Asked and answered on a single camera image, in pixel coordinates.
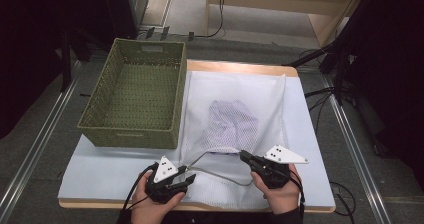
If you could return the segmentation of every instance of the metal rail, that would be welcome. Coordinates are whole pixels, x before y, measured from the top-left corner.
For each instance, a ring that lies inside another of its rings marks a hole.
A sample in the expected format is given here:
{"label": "metal rail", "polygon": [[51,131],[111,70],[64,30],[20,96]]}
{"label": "metal rail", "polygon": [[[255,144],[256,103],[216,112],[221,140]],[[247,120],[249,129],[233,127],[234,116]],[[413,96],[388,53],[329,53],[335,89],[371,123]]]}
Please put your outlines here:
{"label": "metal rail", "polygon": [[[331,78],[328,75],[324,75],[324,83],[325,87],[333,86]],[[331,96],[330,100],[343,136],[349,148],[349,152],[352,156],[353,163],[355,164],[359,178],[361,179],[365,194],[367,195],[371,209],[374,212],[375,219],[379,224],[390,224],[392,222],[384,205],[383,198],[381,197],[371,172],[368,169],[343,107],[338,104],[334,96]]]}
{"label": "metal rail", "polygon": [[46,147],[47,142],[49,141],[50,136],[60,116],[62,115],[66,104],[69,101],[70,96],[72,95],[72,92],[75,89],[82,69],[82,63],[77,61],[72,70],[75,78],[72,80],[68,88],[64,92],[60,93],[54,107],[44,122],[37,137],[35,138],[35,141],[32,144],[31,149],[26,155],[24,161],[22,162],[18,172],[9,183],[0,203],[0,224],[7,223],[16,203],[19,200],[19,197],[24,191],[24,188],[28,183],[31,174],[34,171],[35,166],[37,165],[37,162],[40,159],[43,150]]}

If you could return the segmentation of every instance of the left hand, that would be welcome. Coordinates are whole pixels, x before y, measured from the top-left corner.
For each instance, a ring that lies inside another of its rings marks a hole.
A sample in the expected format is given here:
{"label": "left hand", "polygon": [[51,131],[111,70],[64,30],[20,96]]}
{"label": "left hand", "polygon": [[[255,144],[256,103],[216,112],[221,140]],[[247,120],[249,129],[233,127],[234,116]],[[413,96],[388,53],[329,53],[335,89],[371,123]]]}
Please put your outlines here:
{"label": "left hand", "polygon": [[[133,203],[147,197],[145,193],[146,183],[152,172],[147,172],[141,177],[137,189],[132,196]],[[180,203],[185,193],[180,192],[173,196],[166,204],[160,204],[147,198],[132,207],[131,222],[132,224],[160,224],[165,215]]]}

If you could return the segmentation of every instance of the table surface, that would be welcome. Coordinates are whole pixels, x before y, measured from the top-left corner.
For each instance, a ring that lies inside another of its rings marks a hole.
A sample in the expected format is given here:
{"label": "table surface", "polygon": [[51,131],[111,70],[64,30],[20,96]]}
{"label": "table surface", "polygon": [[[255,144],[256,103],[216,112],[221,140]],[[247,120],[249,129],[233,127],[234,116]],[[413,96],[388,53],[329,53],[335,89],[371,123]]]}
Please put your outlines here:
{"label": "table surface", "polygon": [[[303,135],[292,136],[294,145],[290,144],[290,149],[296,153],[303,154],[309,160],[309,164],[297,165],[299,174],[302,177],[304,192],[306,197],[306,212],[333,212],[335,203],[324,163],[315,138],[306,101],[301,89],[300,79],[296,69],[292,67],[257,65],[247,63],[213,62],[188,60],[188,71],[208,71],[227,72],[260,75],[286,75],[287,99],[297,99],[292,103],[291,108],[296,108],[296,112],[287,112],[285,116],[291,118],[291,124],[287,125],[287,132],[295,134],[301,132]],[[140,172],[141,167],[151,165],[153,161],[158,161],[161,156],[174,162],[179,158],[176,150],[156,150],[142,148],[96,148],[84,136],[81,136],[77,148],[69,162],[64,174],[62,185],[59,191],[59,204],[65,208],[122,208],[125,200],[110,198],[117,193],[120,186],[123,186],[125,195],[128,195],[129,188],[134,180],[128,179],[128,172]],[[133,170],[122,171],[119,167],[134,166]],[[202,203],[181,202],[175,210],[196,210],[196,211],[269,211],[264,210],[228,210],[211,207]]]}

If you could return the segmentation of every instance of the sleeve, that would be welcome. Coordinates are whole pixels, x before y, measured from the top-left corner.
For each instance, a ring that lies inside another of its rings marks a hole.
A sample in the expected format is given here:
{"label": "sleeve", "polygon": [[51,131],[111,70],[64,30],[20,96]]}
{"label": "sleeve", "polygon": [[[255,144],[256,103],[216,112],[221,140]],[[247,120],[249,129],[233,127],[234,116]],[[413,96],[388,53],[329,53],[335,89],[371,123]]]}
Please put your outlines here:
{"label": "sleeve", "polygon": [[300,217],[299,208],[292,211],[274,215],[271,214],[272,224],[302,224],[302,218]]}

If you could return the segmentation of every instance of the right hand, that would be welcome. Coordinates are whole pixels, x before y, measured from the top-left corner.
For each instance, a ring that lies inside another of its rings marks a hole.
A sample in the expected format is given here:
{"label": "right hand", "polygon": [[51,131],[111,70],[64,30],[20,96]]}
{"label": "right hand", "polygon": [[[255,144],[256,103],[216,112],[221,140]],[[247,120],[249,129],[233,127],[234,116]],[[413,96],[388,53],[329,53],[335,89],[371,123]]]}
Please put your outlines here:
{"label": "right hand", "polygon": [[[289,164],[289,168],[299,176],[294,164]],[[269,207],[275,215],[298,208],[300,191],[292,181],[288,181],[282,188],[269,189],[256,172],[251,172],[251,175],[255,186],[264,193],[264,198],[267,199]],[[290,176],[299,183],[301,182],[293,173],[290,173]]]}

